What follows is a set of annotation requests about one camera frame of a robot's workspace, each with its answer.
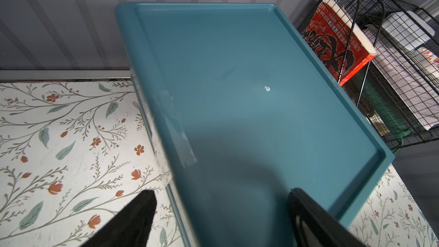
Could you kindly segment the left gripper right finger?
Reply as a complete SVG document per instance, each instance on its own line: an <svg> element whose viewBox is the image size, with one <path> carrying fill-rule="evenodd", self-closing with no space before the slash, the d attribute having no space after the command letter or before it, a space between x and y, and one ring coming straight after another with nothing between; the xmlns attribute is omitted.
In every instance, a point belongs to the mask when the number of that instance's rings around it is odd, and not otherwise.
<svg viewBox="0 0 439 247"><path fill-rule="evenodd" d="M289 193L288 209L298 247L364 246L300 188Z"/></svg>

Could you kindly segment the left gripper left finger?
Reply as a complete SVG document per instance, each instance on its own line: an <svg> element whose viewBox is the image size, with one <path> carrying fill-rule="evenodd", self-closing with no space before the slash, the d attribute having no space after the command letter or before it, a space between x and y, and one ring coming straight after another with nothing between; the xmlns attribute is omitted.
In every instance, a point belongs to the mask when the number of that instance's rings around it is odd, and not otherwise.
<svg viewBox="0 0 439 247"><path fill-rule="evenodd" d="M155 192L140 192L83 246L146 247L156 208Z"/></svg>

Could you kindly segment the teal drawer cabinet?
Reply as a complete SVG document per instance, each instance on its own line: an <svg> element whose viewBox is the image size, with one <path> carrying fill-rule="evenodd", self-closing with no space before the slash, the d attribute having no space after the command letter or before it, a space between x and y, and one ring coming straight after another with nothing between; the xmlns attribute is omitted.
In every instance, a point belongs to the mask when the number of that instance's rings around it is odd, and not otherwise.
<svg viewBox="0 0 439 247"><path fill-rule="evenodd" d="M276 5L115 17L185 246L294 246L294 188L351 225L394 154Z"/></svg>

